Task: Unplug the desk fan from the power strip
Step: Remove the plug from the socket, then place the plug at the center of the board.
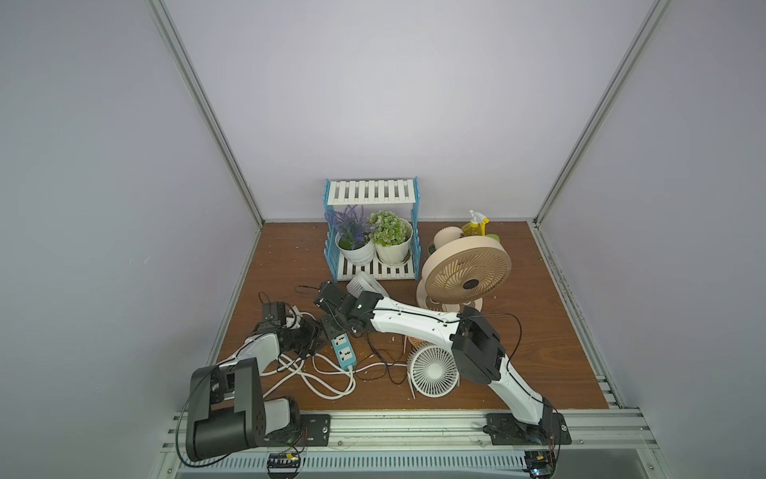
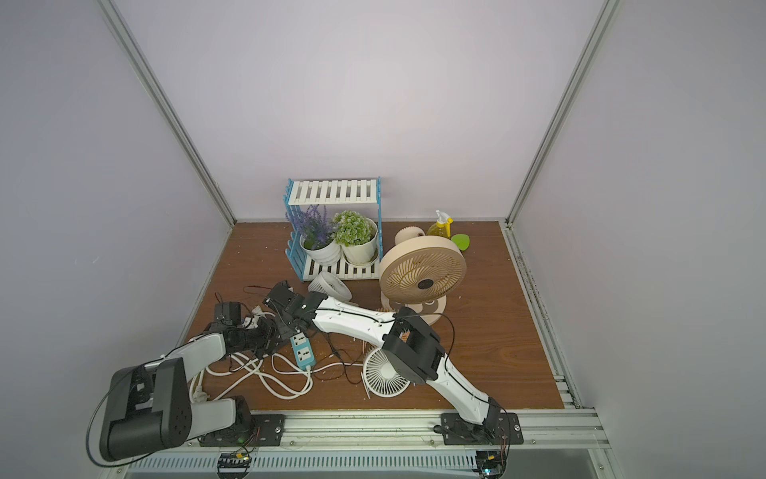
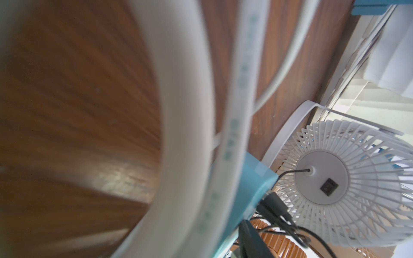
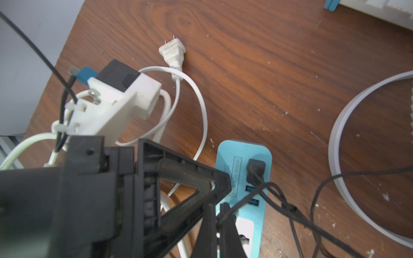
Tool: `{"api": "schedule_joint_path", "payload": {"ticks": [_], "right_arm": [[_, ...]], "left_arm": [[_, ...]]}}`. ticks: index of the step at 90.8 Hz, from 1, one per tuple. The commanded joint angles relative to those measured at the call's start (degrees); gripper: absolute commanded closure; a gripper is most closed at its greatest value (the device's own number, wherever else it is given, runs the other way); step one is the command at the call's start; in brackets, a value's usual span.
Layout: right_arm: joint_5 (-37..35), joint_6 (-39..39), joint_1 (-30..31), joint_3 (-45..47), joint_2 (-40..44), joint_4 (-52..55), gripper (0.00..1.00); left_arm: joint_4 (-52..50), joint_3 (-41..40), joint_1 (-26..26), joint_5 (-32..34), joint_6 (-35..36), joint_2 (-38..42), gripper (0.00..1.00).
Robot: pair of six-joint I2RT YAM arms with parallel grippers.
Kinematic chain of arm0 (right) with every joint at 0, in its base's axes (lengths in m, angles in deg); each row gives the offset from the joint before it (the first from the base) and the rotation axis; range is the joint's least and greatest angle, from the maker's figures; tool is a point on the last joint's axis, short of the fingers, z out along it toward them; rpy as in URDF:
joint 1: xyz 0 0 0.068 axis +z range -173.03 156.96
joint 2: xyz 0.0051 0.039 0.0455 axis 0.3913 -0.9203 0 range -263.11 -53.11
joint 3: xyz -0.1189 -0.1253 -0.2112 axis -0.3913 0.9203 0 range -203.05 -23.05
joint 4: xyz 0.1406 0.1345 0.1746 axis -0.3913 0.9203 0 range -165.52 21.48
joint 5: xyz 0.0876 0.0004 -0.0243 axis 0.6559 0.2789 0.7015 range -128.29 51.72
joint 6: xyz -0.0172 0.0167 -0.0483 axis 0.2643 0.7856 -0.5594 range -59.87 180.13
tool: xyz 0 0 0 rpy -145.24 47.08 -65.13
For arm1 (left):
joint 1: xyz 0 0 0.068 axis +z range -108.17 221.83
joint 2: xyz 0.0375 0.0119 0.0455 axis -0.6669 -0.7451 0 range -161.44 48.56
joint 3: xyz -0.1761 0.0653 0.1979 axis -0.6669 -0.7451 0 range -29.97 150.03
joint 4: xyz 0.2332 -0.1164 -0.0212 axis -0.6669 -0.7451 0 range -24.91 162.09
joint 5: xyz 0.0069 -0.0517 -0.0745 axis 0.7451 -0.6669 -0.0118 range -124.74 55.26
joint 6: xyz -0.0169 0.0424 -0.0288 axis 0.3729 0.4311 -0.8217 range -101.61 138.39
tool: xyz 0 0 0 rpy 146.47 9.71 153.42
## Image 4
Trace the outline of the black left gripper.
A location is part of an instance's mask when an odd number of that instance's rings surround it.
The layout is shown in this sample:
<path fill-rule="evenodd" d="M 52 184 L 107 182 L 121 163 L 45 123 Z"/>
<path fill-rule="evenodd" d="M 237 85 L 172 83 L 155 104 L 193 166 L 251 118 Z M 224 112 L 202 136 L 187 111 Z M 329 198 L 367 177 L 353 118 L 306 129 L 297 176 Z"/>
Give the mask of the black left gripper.
<path fill-rule="evenodd" d="M 134 149 L 75 137 L 64 164 L 1 171 L 1 257 L 139 258 Z"/>

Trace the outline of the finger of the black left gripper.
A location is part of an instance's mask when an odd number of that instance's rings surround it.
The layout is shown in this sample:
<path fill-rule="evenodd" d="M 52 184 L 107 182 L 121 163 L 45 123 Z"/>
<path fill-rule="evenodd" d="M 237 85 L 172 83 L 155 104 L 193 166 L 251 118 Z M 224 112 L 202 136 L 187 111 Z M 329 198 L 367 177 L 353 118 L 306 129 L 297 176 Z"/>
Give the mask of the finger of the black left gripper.
<path fill-rule="evenodd" d="M 230 176 L 149 139 L 138 143 L 138 172 L 149 190 L 144 257 L 163 258 L 231 192 Z"/>

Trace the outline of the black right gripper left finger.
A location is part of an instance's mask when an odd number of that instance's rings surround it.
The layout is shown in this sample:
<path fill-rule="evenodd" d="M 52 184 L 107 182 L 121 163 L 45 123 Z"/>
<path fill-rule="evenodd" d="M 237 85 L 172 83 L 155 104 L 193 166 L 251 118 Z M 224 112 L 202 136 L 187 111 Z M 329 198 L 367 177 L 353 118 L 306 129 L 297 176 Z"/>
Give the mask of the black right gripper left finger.
<path fill-rule="evenodd" d="M 191 258 L 217 258 L 217 217 L 214 204 L 205 208 Z"/>

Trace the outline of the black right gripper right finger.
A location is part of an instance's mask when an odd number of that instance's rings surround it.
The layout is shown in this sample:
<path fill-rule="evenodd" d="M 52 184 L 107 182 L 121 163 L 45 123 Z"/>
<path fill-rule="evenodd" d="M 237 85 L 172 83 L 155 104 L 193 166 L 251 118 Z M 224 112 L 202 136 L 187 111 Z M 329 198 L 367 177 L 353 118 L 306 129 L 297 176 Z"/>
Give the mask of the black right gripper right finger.
<path fill-rule="evenodd" d="M 219 257 L 220 258 L 247 258 L 236 228 L 234 214 L 227 219 L 224 215 L 230 211 L 228 203 L 220 205 L 218 215 Z"/>

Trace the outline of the teal white power strip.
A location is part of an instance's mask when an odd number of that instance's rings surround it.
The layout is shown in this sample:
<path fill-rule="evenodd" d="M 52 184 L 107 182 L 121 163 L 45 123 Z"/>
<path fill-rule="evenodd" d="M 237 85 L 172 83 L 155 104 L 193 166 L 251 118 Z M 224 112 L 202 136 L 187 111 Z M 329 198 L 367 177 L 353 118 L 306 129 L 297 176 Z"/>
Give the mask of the teal white power strip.
<path fill-rule="evenodd" d="M 254 190 L 247 182 L 247 164 L 250 159 L 265 163 L 263 180 L 270 180 L 272 154 L 264 145 L 237 140 L 225 140 L 218 146 L 216 169 L 230 175 L 232 191 L 221 201 L 234 206 Z M 246 238 L 243 248 L 248 258 L 258 258 L 265 220 L 266 202 L 256 195 L 236 212 L 236 228 Z"/>

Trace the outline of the black plug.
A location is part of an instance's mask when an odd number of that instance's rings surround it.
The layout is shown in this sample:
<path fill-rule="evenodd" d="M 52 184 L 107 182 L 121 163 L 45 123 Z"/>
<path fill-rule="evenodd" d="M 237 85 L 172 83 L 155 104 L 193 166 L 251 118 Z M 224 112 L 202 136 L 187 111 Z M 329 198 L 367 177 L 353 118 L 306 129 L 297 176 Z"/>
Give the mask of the black plug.
<path fill-rule="evenodd" d="M 258 186 L 263 183 L 265 169 L 265 162 L 256 159 L 249 159 L 246 166 L 247 183 L 253 186 Z"/>

